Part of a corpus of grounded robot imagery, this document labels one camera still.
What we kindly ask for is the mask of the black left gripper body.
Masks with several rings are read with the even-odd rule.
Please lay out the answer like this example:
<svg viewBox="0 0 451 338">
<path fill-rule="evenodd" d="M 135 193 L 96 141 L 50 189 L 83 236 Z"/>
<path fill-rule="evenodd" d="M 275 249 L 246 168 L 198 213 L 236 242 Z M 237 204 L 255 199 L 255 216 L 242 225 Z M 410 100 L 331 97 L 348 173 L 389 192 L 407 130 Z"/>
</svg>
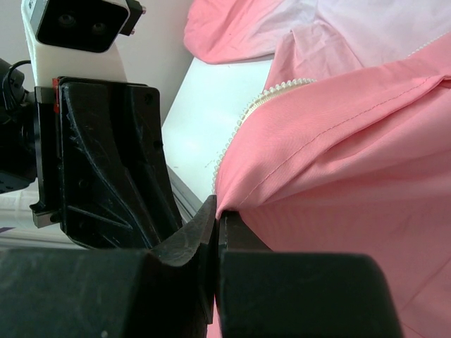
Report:
<svg viewBox="0 0 451 338">
<path fill-rule="evenodd" d="M 30 206 L 38 228 L 58 224 L 66 229 L 63 209 L 61 121 L 59 82 L 52 79 L 50 87 L 35 87 L 34 136 L 39 200 Z"/>
</svg>

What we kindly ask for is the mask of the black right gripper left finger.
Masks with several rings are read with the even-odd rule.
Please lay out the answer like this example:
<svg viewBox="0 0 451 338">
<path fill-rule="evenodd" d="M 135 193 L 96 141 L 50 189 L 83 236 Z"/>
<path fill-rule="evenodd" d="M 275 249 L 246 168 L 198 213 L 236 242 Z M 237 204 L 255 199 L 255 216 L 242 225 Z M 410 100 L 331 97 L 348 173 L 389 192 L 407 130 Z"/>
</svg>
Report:
<svg viewBox="0 0 451 338">
<path fill-rule="evenodd" d="M 2 337 L 205 337 L 216 197 L 153 249 L 1 253 Z"/>
</svg>

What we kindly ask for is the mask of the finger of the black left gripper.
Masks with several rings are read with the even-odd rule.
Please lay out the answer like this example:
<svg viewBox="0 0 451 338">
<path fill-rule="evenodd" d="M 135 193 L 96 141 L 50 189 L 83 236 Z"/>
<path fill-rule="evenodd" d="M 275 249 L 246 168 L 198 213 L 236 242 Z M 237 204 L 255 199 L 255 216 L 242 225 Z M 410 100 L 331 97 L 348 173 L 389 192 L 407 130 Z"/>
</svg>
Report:
<svg viewBox="0 0 451 338">
<path fill-rule="evenodd" d="M 151 218 L 116 146 L 112 114 L 120 84 L 127 83 L 59 82 L 63 231 L 90 249 L 150 249 L 164 241 L 147 227 Z"/>
<path fill-rule="evenodd" d="M 112 125 L 123 165 L 151 218 L 149 229 L 167 239 L 182 227 L 163 151 L 160 93 L 143 84 L 120 84 Z"/>
</svg>

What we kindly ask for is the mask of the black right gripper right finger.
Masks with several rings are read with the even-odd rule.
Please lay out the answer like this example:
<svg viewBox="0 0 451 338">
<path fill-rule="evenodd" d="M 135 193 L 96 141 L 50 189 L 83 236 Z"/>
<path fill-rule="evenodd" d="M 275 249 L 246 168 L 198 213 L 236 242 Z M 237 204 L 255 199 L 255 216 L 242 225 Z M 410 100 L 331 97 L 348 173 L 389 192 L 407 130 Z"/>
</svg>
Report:
<svg viewBox="0 0 451 338">
<path fill-rule="evenodd" d="M 401 337 L 369 256 L 270 250 L 239 213 L 219 221 L 216 294 L 224 337 Z"/>
</svg>

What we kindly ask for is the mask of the pink hooded zip jacket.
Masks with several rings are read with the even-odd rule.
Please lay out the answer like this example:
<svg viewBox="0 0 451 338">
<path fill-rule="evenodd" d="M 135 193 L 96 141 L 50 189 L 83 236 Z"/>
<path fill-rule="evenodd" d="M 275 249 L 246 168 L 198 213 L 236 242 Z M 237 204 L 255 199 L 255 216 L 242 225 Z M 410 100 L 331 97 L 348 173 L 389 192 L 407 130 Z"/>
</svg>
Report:
<svg viewBox="0 0 451 338">
<path fill-rule="evenodd" d="M 273 54 L 216 171 L 272 249 L 382 268 L 406 337 L 450 336 L 450 2 L 195 1 L 184 43 Z"/>
</svg>

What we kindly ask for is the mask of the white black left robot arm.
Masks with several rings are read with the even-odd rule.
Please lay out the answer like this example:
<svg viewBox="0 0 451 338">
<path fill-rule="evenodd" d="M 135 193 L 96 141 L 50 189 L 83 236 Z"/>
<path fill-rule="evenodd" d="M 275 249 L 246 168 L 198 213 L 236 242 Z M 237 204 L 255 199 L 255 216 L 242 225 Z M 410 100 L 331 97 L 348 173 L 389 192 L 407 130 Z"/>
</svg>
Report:
<svg viewBox="0 0 451 338">
<path fill-rule="evenodd" d="M 36 226 L 90 249 L 149 249 L 182 227 L 157 89 L 58 77 L 29 92 L 24 79 L 1 63 L 1 192 L 36 182 Z"/>
</svg>

